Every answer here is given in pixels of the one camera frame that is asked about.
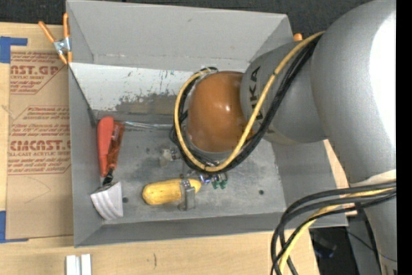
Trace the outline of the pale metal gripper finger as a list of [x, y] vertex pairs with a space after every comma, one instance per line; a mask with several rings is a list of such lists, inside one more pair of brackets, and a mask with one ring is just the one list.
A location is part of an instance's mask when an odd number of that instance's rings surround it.
[[180, 211], [188, 211], [196, 207], [196, 189], [188, 179], [180, 182], [181, 200], [178, 208]]
[[163, 148], [160, 152], [160, 166], [167, 167], [175, 164], [178, 160], [178, 152], [174, 147]]

